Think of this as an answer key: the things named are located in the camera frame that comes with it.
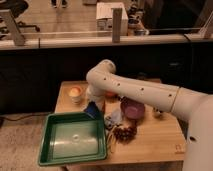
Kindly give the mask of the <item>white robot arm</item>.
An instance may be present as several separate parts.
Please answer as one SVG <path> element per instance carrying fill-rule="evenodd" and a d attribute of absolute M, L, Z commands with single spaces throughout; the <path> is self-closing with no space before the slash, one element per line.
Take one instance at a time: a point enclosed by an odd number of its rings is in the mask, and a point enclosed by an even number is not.
<path fill-rule="evenodd" d="M 168 112 L 188 123 L 182 171 L 213 171 L 213 94 L 168 84 L 130 79 L 115 74 L 111 60 L 87 72 L 90 98 L 106 91 Z"/>

